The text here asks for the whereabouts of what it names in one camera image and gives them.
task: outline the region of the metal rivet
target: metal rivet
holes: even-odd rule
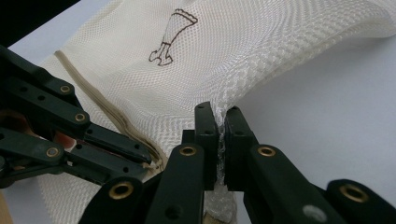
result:
[[[70,87],[68,87],[68,86],[62,86],[62,87],[61,87],[61,92],[64,92],[64,93],[70,92]]]
[[[197,149],[195,147],[183,147],[179,152],[183,156],[193,156],[197,153]]]
[[[48,157],[57,157],[59,155],[59,149],[56,147],[50,147],[49,149],[47,149],[47,156]]]
[[[76,114],[75,119],[76,119],[76,121],[83,121],[85,119],[85,115]]]
[[[257,151],[264,157],[273,157],[276,152],[270,147],[259,147]]]
[[[110,189],[108,196],[110,196],[110,198],[114,200],[120,200],[128,197],[133,192],[134,192],[134,186],[131,184],[131,182],[125,181],[114,185]]]
[[[365,203],[369,200],[369,196],[363,190],[351,184],[341,186],[340,191],[348,199],[357,203]]]

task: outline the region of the printed figure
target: printed figure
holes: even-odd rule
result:
[[[150,62],[158,62],[159,66],[170,64],[173,59],[169,55],[169,49],[177,36],[190,26],[193,26],[198,19],[183,9],[176,9],[169,19],[168,26],[166,27],[163,42],[158,50],[154,50],[149,55]]]

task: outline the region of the white mesh fabric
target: white mesh fabric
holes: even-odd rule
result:
[[[221,127],[227,109],[259,84],[346,37],[394,35],[395,24],[393,0],[115,0],[61,51],[103,104],[168,156],[201,102],[211,102]],[[76,85],[59,60],[43,66]],[[111,128],[87,95],[78,97],[92,120]],[[55,223],[76,223],[97,189],[64,176],[40,183]],[[232,194],[218,189],[206,195],[205,209],[230,222]]]

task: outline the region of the white background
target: white background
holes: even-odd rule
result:
[[[40,64],[106,2],[82,0],[11,49]],[[259,141],[283,150],[312,183],[326,188],[330,180],[353,179],[395,206],[395,58],[396,37],[349,39],[238,106]],[[35,178],[3,192],[15,224],[50,223]],[[238,213],[248,223],[246,212]]]

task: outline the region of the white table surface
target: white table surface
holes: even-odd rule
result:
[[[108,1],[82,0],[10,49],[40,64]],[[353,179],[396,206],[395,58],[395,36],[346,40],[238,106],[259,141],[283,150],[312,183]],[[50,223],[35,178],[3,193],[15,224]],[[248,223],[243,208],[238,215]]]

